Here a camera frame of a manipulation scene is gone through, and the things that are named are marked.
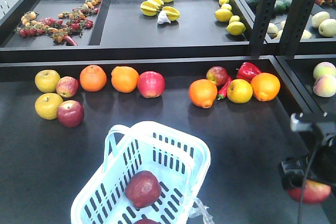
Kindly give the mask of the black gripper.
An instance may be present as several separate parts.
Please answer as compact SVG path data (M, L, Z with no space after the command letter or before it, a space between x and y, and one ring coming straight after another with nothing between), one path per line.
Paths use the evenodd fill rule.
M314 126L315 144L310 153L287 157L279 164L285 190L301 187L305 180L335 186L335 129Z

